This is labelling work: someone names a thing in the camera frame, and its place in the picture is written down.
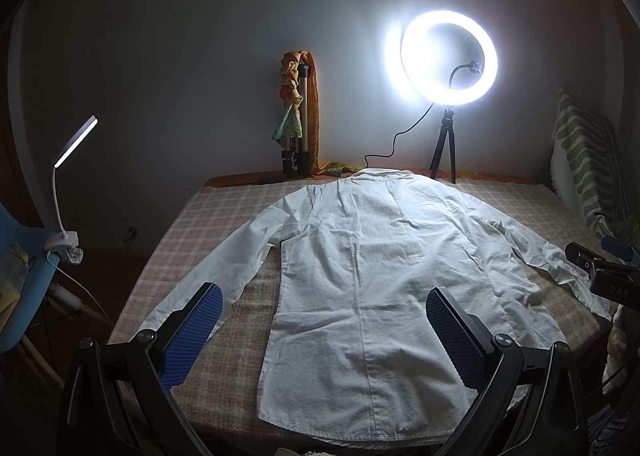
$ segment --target green and white striped pillow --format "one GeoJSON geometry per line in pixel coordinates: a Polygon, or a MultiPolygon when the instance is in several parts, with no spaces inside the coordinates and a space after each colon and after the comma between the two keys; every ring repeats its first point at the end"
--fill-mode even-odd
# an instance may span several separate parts
{"type": "MultiPolygon", "coordinates": [[[[599,237],[611,235],[640,245],[640,227],[631,211],[609,120],[561,91],[554,147],[554,156],[566,159],[587,226],[599,237]]],[[[558,187],[561,182],[553,171],[558,187]]]]}

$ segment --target checkered tablecloth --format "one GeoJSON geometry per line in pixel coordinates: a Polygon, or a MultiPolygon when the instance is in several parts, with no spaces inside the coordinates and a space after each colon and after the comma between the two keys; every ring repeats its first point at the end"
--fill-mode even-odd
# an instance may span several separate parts
{"type": "MultiPolygon", "coordinates": [[[[149,259],[111,334],[111,343],[127,342],[148,313],[196,264],[255,214],[306,184],[201,188],[177,217],[149,259]]],[[[596,237],[571,216],[556,195],[542,185],[459,180],[456,187],[514,217],[564,248],[578,241],[600,251],[596,237]]],[[[543,303],[558,322],[576,356],[603,334],[597,319],[550,277],[523,265],[540,286],[543,303]]],[[[173,389],[182,412],[200,437],[214,447],[223,438],[252,454],[273,455],[278,446],[313,445],[305,436],[256,418],[256,391],[262,358],[280,285],[280,252],[273,248],[222,328],[206,343],[187,380],[173,389]]]]}

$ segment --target white shirt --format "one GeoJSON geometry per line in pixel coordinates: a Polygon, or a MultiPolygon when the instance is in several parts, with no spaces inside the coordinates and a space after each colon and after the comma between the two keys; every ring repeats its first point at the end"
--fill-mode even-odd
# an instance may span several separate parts
{"type": "Polygon", "coordinates": [[[157,329],[210,281],[225,299],[217,331],[271,246],[281,248],[282,279],[258,418],[340,444],[443,441],[472,403],[475,392],[426,318],[435,286],[446,286],[492,333],[546,349],[564,335],[517,255],[610,319],[588,279],[532,230],[440,182],[367,169],[308,185],[245,223],[141,329],[157,329]]]}

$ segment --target illuminated ring light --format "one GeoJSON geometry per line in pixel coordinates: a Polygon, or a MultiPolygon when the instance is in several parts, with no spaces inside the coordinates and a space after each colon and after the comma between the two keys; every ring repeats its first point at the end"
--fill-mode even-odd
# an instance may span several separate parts
{"type": "Polygon", "coordinates": [[[402,36],[400,55],[404,71],[414,87],[428,100],[442,105],[462,105],[477,100],[491,88],[498,73],[498,55],[487,32],[469,17],[453,11],[431,11],[416,17],[402,36]],[[437,24],[460,26],[471,33],[480,44],[484,54],[484,67],[482,76],[473,86],[467,89],[451,89],[430,79],[426,73],[425,65],[429,60],[429,54],[424,47],[424,34],[437,24]]]}

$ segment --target screw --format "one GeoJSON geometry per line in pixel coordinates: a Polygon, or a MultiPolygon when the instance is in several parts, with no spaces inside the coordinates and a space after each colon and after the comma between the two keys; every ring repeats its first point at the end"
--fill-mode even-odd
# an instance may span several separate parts
{"type": "Polygon", "coordinates": [[[509,346],[511,346],[511,344],[513,344],[513,341],[503,333],[498,333],[495,336],[495,342],[498,344],[498,346],[502,346],[504,348],[508,348],[509,346]]]}
{"type": "Polygon", "coordinates": [[[142,342],[146,344],[148,343],[148,341],[153,339],[155,334],[156,332],[153,330],[142,330],[142,331],[139,331],[138,334],[136,335],[136,340],[138,340],[138,342],[142,342]]]}
{"type": "Polygon", "coordinates": [[[78,347],[81,350],[87,350],[89,349],[91,346],[94,345],[94,340],[90,337],[85,337],[84,339],[82,339],[79,343],[78,343],[78,347]]]}
{"type": "Polygon", "coordinates": [[[571,349],[569,349],[569,346],[567,344],[565,344],[564,342],[557,342],[556,343],[556,350],[558,350],[558,352],[562,353],[563,355],[566,355],[567,353],[569,353],[571,351],[571,349]]]}

